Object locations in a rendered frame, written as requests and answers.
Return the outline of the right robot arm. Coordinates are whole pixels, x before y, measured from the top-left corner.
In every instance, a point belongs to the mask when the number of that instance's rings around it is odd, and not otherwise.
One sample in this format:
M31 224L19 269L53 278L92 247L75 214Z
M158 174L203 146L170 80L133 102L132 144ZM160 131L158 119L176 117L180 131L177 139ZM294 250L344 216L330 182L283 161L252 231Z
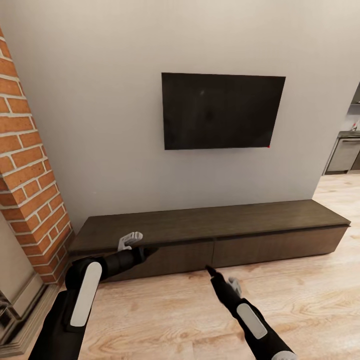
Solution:
M218 299L244 330L244 337L256 360L300 360L265 321L260 310L246 298L240 298L243 290L237 277L230 276L225 280L221 272L209 265L205 268L211 275L210 281Z

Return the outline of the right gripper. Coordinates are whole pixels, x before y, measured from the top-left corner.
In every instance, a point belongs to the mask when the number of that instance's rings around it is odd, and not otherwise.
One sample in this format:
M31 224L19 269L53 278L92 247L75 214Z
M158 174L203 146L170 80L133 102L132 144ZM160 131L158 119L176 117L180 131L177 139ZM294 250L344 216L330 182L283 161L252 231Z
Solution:
M225 281L224 276L221 272L216 272L216 269L212 268L209 265L206 265L205 268L211 275L211 283L214 287L215 294L222 304L225 304L226 299L229 294L236 293L232 287Z

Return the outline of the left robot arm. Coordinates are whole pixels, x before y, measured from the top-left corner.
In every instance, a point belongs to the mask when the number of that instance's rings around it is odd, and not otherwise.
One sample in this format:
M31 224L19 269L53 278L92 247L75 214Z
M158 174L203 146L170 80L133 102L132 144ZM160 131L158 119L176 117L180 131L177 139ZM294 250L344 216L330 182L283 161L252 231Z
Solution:
M118 252L73 261L65 275L67 290L57 294L28 360L78 360L100 281L144 263L158 246L132 248L143 238L131 232L120 238Z

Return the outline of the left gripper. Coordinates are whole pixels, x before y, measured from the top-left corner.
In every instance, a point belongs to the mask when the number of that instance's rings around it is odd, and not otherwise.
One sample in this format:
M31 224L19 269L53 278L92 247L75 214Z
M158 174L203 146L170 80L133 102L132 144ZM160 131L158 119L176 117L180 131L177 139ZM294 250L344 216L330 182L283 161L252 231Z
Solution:
M123 250L115 253L119 260L119 270L117 274L124 273L134 266L144 263L147 257L159 250L158 246L146 247L137 246L132 249Z

